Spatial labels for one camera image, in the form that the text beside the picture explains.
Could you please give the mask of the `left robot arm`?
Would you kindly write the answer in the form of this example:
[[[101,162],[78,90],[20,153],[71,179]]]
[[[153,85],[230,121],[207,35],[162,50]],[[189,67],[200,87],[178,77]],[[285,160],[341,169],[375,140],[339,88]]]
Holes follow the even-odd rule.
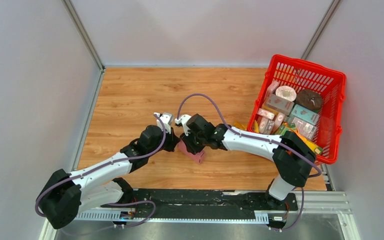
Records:
[[[138,138],[102,162],[72,172],[59,169],[37,197],[35,211],[54,229],[61,229],[89,209],[115,203],[128,207],[133,194],[122,176],[143,167],[161,150],[173,152],[180,140],[172,128],[149,125]]]

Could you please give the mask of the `pink paper box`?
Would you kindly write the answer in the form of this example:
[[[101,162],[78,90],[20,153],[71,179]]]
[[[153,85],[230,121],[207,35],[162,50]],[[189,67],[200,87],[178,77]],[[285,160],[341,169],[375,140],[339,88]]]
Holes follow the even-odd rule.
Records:
[[[188,152],[187,146],[186,146],[186,144],[182,140],[177,144],[177,148],[183,154],[185,154],[187,157],[189,157],[191,160],[193,160],[196,164],[200,165],[203,162],[204,158],[205,158],[205,151],[204,150],[201,150],[198,153]]]

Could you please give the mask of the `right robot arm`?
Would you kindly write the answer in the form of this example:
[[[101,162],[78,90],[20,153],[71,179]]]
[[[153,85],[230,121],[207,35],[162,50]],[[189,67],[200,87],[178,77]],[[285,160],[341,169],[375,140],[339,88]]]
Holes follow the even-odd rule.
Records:
[[[316,166],[316,154],[293,131],[281,135],[263,135],[240,130],[224,123],[214,126],[201,115],[184,114],[175,119],[183,128],[180,138],[188,153],[197,155],[205,147],[213,150],[240,151],[272,161],[278,176],[270,183],[265,195],[266,205],[279,209],[295,188],[303,188]]]

